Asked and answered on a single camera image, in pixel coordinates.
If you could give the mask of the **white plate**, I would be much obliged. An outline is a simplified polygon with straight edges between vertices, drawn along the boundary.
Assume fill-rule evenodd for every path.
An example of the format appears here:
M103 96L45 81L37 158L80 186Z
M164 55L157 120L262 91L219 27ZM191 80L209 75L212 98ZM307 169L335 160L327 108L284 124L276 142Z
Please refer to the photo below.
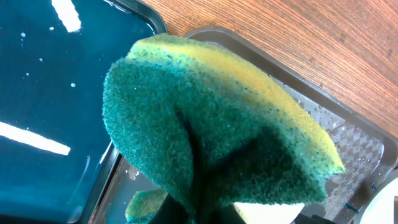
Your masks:
M354 218L354 224L397 224L397 169L376 189Z

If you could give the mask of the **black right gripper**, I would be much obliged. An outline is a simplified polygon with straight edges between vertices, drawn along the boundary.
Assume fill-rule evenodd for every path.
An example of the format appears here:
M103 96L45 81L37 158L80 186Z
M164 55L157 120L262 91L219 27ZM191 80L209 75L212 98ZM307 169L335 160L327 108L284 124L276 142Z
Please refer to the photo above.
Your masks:
M299 214L295 220L295 224L336 224L330 220L322 218L318 215L312 215L311 217ZM246 224L243 218L238 213L234 204L230 204L226 207L218 208L213 212L213 224Z

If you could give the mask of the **green yellow sponge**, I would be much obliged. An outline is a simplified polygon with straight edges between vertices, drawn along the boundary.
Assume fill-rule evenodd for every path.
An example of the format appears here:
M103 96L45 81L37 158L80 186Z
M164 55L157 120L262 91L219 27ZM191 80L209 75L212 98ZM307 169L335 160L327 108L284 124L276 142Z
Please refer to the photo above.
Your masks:
M115 147L157 185L134 194L128 223L149 223L170 194L188 223L234 204L261 211L326 199L345 167L329 134L270 76L236 54L158 34L137 41L104 80Z

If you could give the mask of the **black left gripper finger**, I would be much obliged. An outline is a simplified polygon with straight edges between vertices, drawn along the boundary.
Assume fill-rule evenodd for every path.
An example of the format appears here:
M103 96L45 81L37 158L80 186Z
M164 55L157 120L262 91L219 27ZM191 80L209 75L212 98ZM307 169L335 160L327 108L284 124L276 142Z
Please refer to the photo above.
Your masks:
M180 202L168 194L148 224L188 224L188 213Z

